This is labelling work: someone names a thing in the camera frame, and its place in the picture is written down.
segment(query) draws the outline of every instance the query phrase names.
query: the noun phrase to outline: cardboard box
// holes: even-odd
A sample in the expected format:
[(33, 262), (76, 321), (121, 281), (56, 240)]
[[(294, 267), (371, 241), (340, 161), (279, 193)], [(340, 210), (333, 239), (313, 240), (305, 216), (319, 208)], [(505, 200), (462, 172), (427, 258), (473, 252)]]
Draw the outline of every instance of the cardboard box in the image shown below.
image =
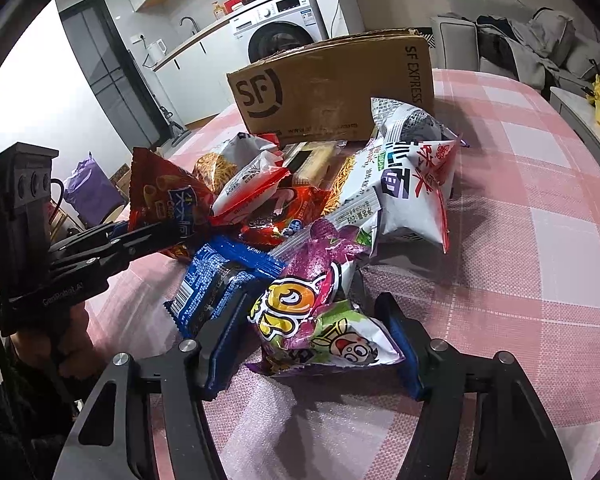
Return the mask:
[(282, 144), (367, 140), (372, 97), (434, 111), (429, 45), (402, 29), (280, 52), (227, 78), (250, 133), (275, 132)]

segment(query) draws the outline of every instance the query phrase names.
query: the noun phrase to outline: sf express logo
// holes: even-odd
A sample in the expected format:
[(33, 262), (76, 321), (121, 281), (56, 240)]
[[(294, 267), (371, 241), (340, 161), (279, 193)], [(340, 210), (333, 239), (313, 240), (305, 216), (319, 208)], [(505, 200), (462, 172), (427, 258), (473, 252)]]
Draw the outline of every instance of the sf express logo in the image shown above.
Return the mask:
[(244, 98), (242, 104), (251, 118), (272, 116), (282, 106), (282, 85), (270, 68), (267, 68), (264, 74), (255, 75), (248, 81), (238, 81), (235, 89)]

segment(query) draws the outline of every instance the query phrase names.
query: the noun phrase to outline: person's hand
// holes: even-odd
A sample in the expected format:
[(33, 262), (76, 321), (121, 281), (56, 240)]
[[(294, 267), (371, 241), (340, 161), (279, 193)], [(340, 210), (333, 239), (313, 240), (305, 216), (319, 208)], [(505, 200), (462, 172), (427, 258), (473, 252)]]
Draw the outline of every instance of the person's hand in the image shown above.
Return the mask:
[[(69, 328), (58, 343), (59, 351), (66, 356), (58, 372), (65, 378), (85, 379), (100, 373), (105, 363), (87, 334), (89, 313), (84, 302), (71, 308), (70, 319)], [(51, 341), (38, 330), (19, 330), (11, 336), (11, 342), (19, 359), (32, 368), (43, 368), (50, 358)]]

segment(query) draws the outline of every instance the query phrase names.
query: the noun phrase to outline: washing machine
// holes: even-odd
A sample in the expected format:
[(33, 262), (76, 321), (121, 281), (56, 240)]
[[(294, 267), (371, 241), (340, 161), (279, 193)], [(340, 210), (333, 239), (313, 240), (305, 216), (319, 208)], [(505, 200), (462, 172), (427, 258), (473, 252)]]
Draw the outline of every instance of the washing machine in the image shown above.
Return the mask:
[(328, 39), (315, 0), (268, 0), (232, 18), (231, 26), (252, 63)]

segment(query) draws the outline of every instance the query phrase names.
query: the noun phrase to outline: kitchen counter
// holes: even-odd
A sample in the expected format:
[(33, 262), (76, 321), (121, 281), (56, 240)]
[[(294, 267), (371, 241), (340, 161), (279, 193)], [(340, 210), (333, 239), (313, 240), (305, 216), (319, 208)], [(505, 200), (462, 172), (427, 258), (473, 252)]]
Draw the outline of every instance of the kitchen counter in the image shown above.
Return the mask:
[(160, 60), (160, 62), (158, 62), (154, 67), (152, 67), (152, 70), (155, 72), (159, 68), (163, 67), (165, 64), (170, 62), (173, 58), (175, 58), (178, 54), (181, 54), (184, 50), (188, 49), (191, 45), (199, 42), (205, 36), (208, 36), (209, 34), (211, 34), (213, 31), (218, 30), (219, 28), (227, 25), (232, 18), (235, 18), (236, 16), (240, 16), (240, 14), (242, 14), (243, 12), (253, 9), (253, 7), (257, 7), (268, 1), (270, 1), (270, 0), (256, 0), (254, 2), (251, 2), (248, 5), (240, 7), (240, 9), (234, 10), (234, 12), (229, 13), (221, 20), (217, 20), (216, 22), (211, 23), (211, 25), (207, 25), (205, 28), (200, 30), (200, 32), (197, 32), (195, 35), (191, 36), (187, 41), (180, 44), (179, 46), (174, 48), (167, 56), (163, 57)]

